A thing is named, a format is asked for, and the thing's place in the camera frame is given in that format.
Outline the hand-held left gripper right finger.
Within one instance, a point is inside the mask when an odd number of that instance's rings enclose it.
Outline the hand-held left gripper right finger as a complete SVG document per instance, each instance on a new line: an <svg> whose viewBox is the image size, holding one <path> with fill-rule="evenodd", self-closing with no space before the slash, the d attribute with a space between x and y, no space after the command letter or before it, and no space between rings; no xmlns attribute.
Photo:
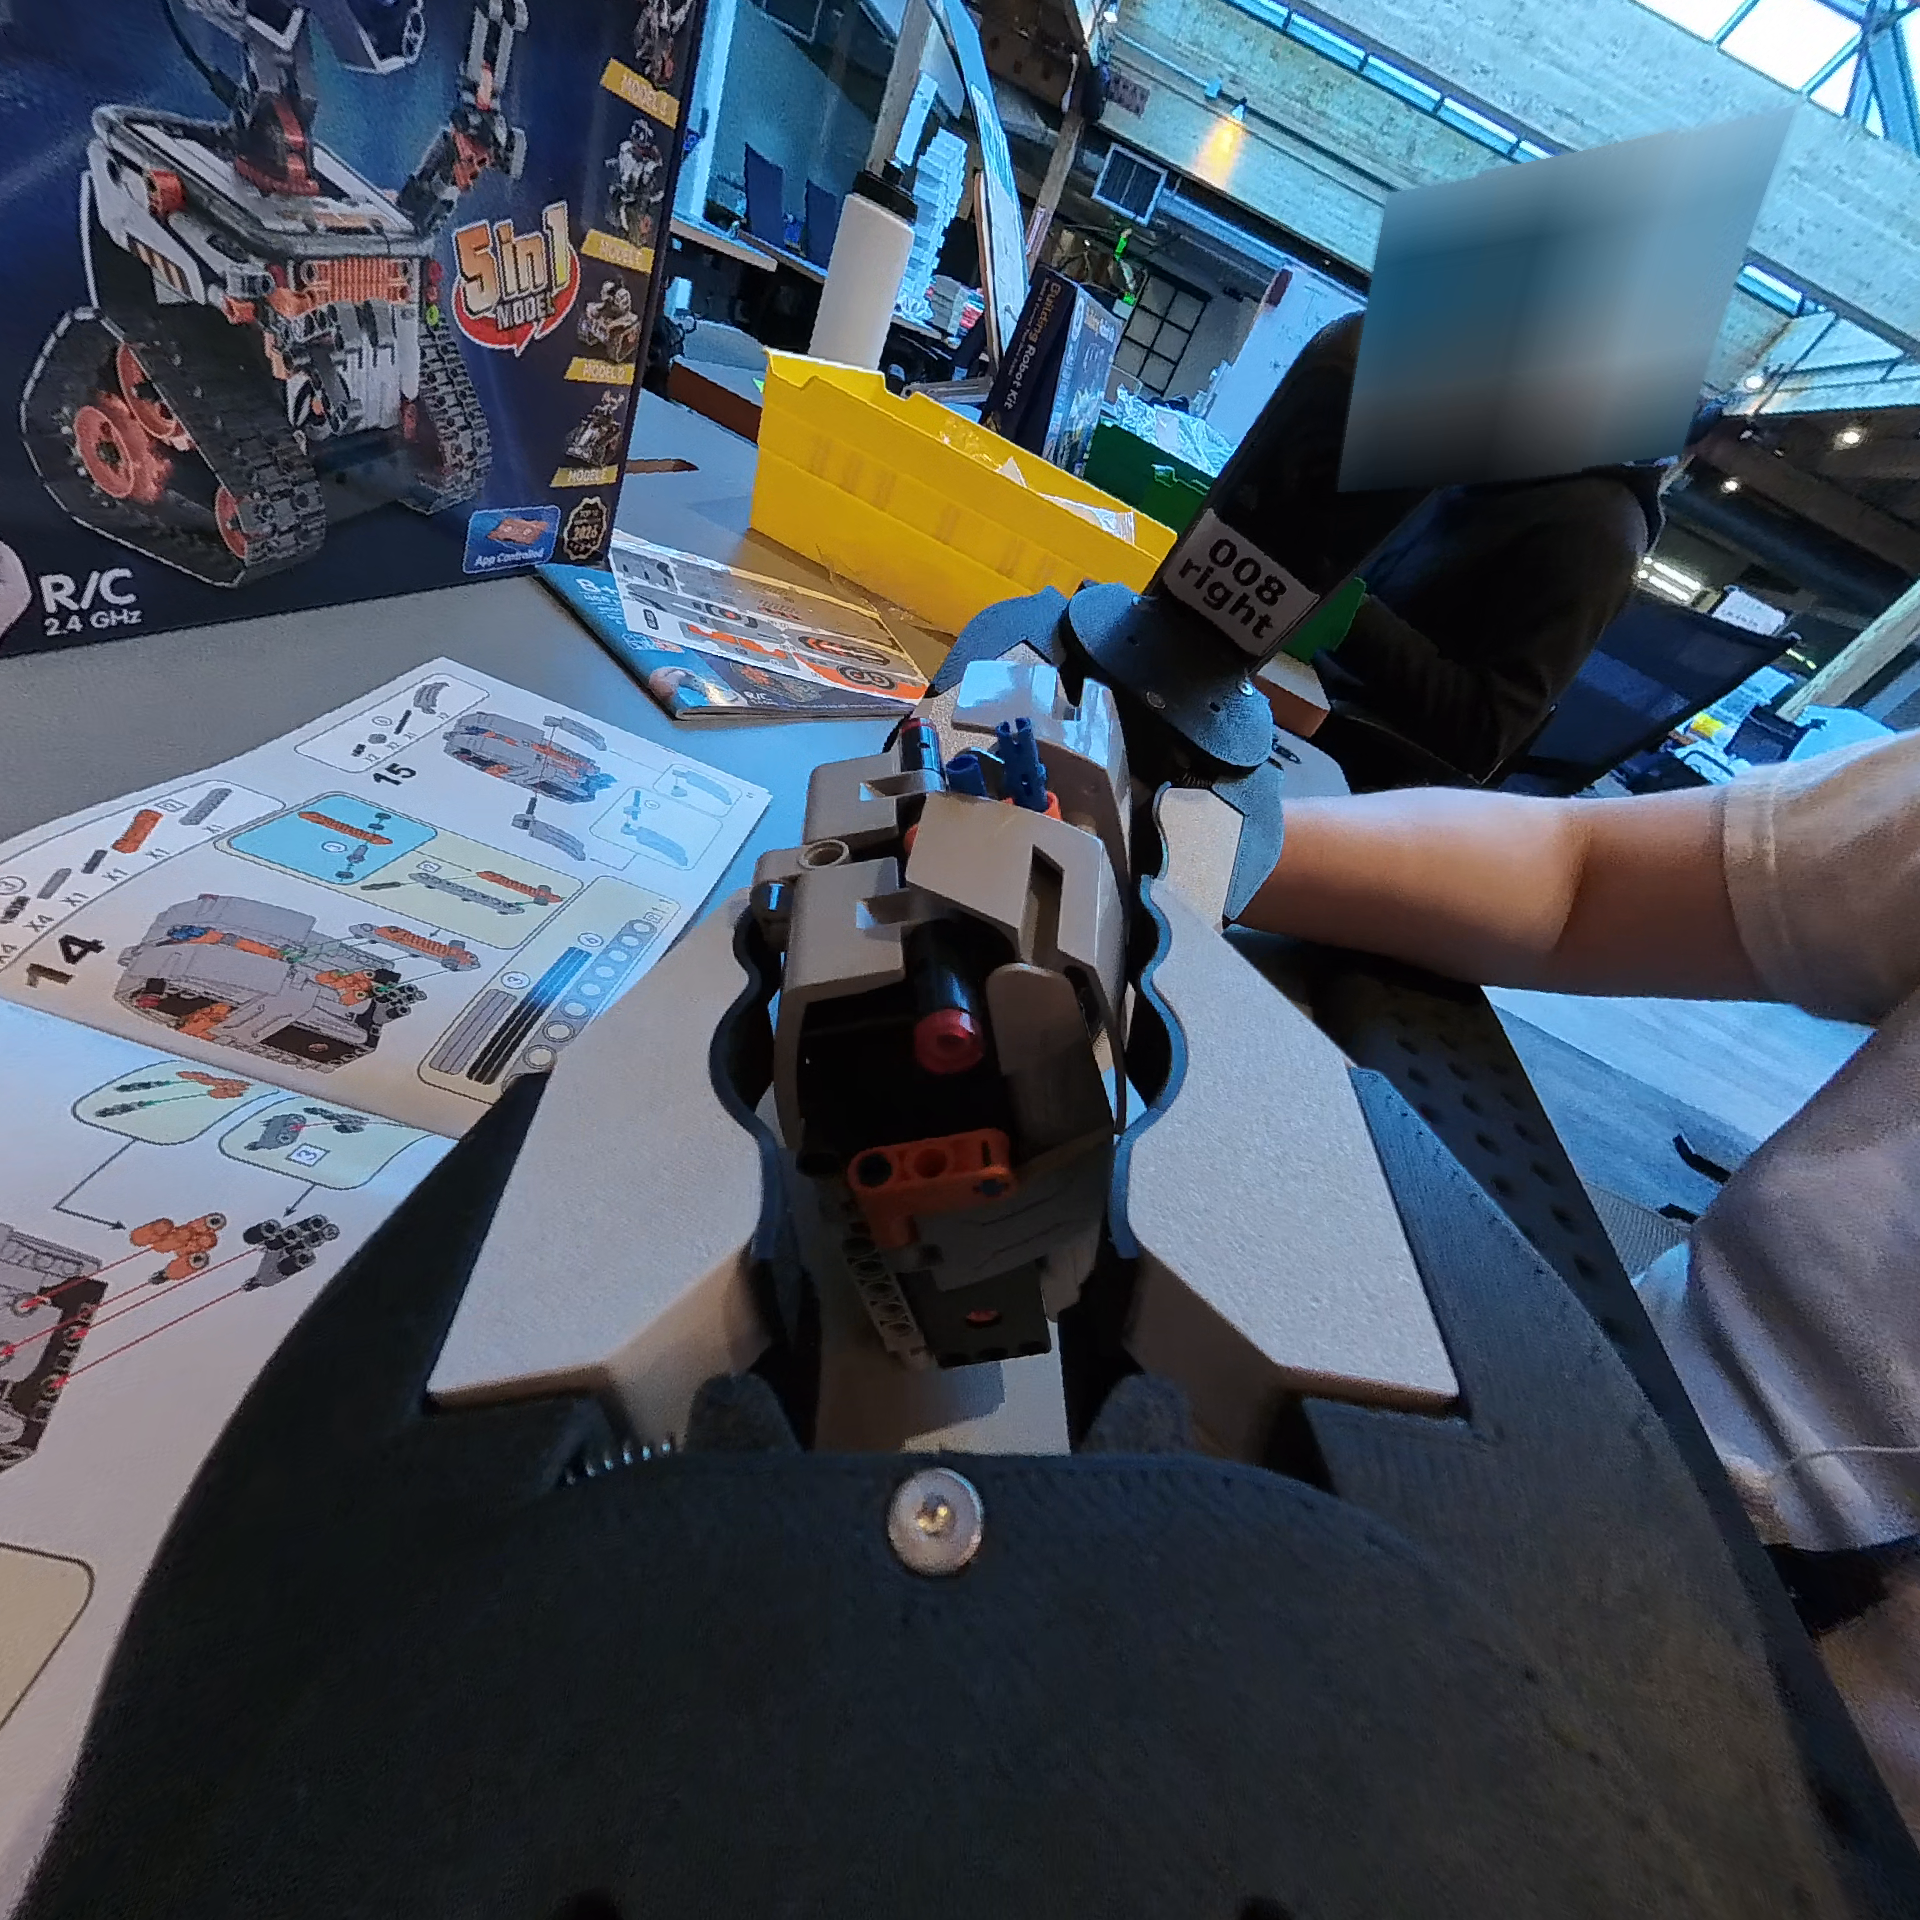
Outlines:
<svg viewBox="0 0 1920 1920"><path fill-rule="evenodd" d="M1077 1452L1275 1457L1289 1400L1452 1419L1461 1377L1340 1042L1179 883L1130 931Z"/></svg>

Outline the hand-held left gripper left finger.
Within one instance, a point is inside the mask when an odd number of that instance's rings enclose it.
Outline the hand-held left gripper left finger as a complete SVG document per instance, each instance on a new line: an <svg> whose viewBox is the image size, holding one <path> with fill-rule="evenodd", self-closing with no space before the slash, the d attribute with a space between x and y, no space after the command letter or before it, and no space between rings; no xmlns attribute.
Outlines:
<svg viewBox="0 0 1920 1920"><path fill-rule="evenodd" d="M436 1408L597 1397L635 1442L694 1432L709 1377L741 1377L820 1331L764 1075L727 1042L764 1030L741 940L750 904L715 909L563 1051L462 1311L433 1367Z"/></svg>

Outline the grey brick robot model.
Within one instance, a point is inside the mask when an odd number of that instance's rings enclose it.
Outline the grey brick robot model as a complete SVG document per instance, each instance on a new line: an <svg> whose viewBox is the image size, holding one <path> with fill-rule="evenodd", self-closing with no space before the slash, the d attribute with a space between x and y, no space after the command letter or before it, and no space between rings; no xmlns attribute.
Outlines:
<svg viewBox="0 0 1920 1920"><path fill-rule="evenodd" d="M757 863L782 1145L906 1367L1039 1356L1090 1275L1124 1129L1124 780L1069 808L1035 712L906 717L810 777Z"/></svg>

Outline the person's right forearm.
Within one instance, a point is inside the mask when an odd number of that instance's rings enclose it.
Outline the person's right forearm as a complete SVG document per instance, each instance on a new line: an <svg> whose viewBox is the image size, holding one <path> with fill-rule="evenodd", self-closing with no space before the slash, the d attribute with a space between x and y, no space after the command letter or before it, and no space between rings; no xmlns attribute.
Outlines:
<svg viewBox="0 0 1920 1920"><path fill-rule="evenodd" d="M1631 802L1384 791L1285 803L1235 927L1484 989L1764 1001L1740 945L1717 788Z"/></svg>

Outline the green bin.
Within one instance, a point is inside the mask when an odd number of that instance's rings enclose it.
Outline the green bin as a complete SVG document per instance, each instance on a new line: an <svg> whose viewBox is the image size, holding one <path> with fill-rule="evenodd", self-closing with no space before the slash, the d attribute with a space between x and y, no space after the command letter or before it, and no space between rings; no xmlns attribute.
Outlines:
<svg viewBox="0 0 1920 1920"><path fill-rule="evenodd" d="M1130 509L1151 516L1153 522L1182 533L1192 522L1192 516L1204 509L1214 475L1204 466L1187 466L1182 457L1173 457L1167 444L1122 425L1122 424L1101 424L1090 431L1090 452L1083 475L1124 500ZM1282 653L1289 659L1319 659L1335 643L1341 643L1358 607L1363 607L1363 580L1340 586L1335 598L1319 601L1319 611L1307 611L1307 621L1285 634Z"/></svg>

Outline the yellow plastic bin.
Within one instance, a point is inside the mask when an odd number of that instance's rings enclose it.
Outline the yellow plastic bin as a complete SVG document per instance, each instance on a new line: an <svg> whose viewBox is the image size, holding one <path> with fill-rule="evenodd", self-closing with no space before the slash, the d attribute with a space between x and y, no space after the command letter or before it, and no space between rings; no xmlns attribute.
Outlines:
<svg viewBox="0 0 1920 1920"><path fill-rule="evenodd" d="M1159 520L990 425L782 351L763 378L750 533L947 634L1044 586L1139 592L1173 549Z"/></svg>

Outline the clear sticker sheet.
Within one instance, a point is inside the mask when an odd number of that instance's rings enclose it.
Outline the clear sticker sheet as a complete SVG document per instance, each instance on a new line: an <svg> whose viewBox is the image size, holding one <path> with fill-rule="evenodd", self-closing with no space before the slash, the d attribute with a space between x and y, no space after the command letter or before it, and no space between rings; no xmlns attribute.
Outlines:
<svg viewBox="0 0 1920 1920"><path fill-rule="evenodd" d="M757 694L816 682L893 706L925 700L925 674L864 601L631 533L610 533L610 575L631 634L660 653L679 643L675 664L733 664Z"/></svg>

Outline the dark robot kit box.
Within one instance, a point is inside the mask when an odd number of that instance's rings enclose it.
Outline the dark robot kit box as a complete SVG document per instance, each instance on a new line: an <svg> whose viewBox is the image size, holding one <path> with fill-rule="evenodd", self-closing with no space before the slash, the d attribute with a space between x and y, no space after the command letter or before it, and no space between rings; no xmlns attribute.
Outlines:
<svg viewBox="0 0 1920 1920"><path fill-rule="evenodd" d="M1061 472L1083 472L1124 322L1083 282L1039 265L978 424Z"/></svg>

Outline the blue leaflet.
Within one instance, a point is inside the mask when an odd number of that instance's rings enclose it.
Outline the blue leaflet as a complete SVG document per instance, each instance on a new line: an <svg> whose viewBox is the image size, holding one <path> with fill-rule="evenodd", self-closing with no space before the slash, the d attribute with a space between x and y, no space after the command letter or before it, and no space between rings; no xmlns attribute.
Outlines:
<svg viewBox="0 0 1920 1920"><path fill-rule="evenodd" d="M618 575L597 566L541 561L540 580L603 641L603 649L675 723L776 723L776 717L877 717L899 723L925 694L906 664L847 664L733 643L667 611L639 611L631 626Z"/></svg>

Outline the white water bottle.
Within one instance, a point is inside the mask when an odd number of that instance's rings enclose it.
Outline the white water bottle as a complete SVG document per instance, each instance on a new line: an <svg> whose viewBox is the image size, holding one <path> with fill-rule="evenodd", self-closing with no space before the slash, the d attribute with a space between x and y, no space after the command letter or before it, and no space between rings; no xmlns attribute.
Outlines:
<svg viewBox="0 0 1920 1920"><path fill-rule="evenodd" d="M853 191L841 203L810 357L864 373L883 368L883 345L899 316L911 241L916 200L906 191L906 169L899 162L856 169Z"/></svg>

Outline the wooden panel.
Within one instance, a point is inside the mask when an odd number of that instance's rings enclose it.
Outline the wooden panel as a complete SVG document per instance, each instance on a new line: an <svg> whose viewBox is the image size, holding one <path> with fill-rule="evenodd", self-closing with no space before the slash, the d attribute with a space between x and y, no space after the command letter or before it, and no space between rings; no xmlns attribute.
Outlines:
<svg viewBox="0 0 1920 1920"><path fill-rule="evenodd" d="M1008 135L993 106L993 76L978 70L964 76L969 87L969 120L978 144L978 272L990 299L990 354L999 357L1021 322L1026 299L1026 258L1021 258L1021 203L1018 177L1008 154Z"/></svg>

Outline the open instruction booklet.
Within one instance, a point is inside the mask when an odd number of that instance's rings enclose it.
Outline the open instruction booklet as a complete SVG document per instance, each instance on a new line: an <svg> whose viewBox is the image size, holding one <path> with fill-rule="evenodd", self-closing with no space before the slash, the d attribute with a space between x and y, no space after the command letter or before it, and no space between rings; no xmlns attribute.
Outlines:
<svg viewBox="0 0 1920 1920"><path fill-rule="evenodd" d="M694 749L433 659L3 842L3 1819L39 1819L204 1452L750 842Z"/></svg>

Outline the blue robot kit box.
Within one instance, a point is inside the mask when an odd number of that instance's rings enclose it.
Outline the blue robot kit box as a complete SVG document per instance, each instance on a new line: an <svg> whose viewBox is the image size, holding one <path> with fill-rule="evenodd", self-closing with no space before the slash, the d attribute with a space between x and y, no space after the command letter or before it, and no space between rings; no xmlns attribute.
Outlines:
<svg viewBox="0 0 1920 1920"><path fill-rule="evenodd" d="M3 659L603 566L702 15L3 4Z"/></svg>

